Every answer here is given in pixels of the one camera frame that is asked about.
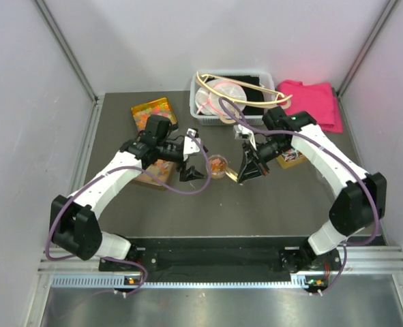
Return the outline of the clear round container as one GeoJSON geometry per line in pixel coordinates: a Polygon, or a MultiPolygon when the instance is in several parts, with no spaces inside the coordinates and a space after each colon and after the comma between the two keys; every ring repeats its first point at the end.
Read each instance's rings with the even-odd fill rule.
{"type": "Polygon", "coordinates": [[[211,171],[211,177],[213,179],[221,179],[226,176],[226,169],[228,167],[228,161],[221,155],[212,155],[209,157],[209,163],[206,166],[206,170],[211,171]]]}

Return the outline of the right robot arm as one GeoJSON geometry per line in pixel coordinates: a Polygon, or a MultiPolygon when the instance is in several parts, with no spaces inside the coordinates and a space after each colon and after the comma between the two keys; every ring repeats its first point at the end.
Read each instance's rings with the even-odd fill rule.
{"type": "Polygon", "coordinates": [[[287,115],[278,106],[266,111],[263,123],[266,128],[262,131],[247,123],[233,127],[236,138],[244,141],[237,182],[268,175],[270,161],[297,150],[328,182],[335,197],[327,222],[298,249],[280,251],[285,269],[292,273],[315,270],[325,263],[326,253],[353,234],[369,225],[379,230],[387,193],[387,180],[380,172],[370,174],[351,161],[305,111],[287,115]],[[265,136],[264,142],[255,141],[258,132],[265,136]]]}

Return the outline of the white round lid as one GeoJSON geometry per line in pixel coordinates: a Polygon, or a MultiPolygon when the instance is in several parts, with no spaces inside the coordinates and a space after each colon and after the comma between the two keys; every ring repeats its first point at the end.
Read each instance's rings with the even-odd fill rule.
{"type": "Polygon", "coordinates": [[[229,164],[226,165],[225,169],[224,169],[224,173],[225,175],[227,175],[228,178],[230,178],[232,181],[234,181],[235,183],[238,182],[238,173],[235,172],[230,166],[229,164]]]}

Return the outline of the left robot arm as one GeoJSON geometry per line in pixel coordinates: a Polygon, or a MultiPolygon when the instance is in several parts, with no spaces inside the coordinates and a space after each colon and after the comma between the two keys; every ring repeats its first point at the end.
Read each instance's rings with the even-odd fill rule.
{"type": "Polygon", "coordinates": [[[191,155],[206,155],[197,129],[188,129],[185,135],[171,138],[176,130],[170,119],[153,114],[145,128],[116,152],[110,163],[79,190],[70,196],[57,196],[50,207],[50,228],[45,254],[53,260],[50,245],[68,252],[68,258],[89,260],[92,257],[112,258],[123,270],[137,264],[137,253],[130,249],[128,239],[103,232],[98,219],[108,204],[131,181],[158,160],[177,164],[183,182],[196,179],[211,180],[211,174],[202,174],[188,166],[191,155]]]}

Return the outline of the gold tin pastel gummies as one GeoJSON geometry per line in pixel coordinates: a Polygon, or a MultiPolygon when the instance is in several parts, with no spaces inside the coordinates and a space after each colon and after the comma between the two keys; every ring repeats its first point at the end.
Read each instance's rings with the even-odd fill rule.
{"type": "MultiPolygon", "coordinates": [[[[163,160],[157,160],[153,165],[147,168],[147,171],[149,173],[157,177],[165,184],[169,184],[174,170],[175,170],[175,163],[163,160]]],[[[165,186],[161,185],[154,178],[151,178],[149,175],[145,173],[142,173],[141,175],[137,176],[132,182],[137,185],[141,185],[143,187],[166,190],[165,186]]]]}

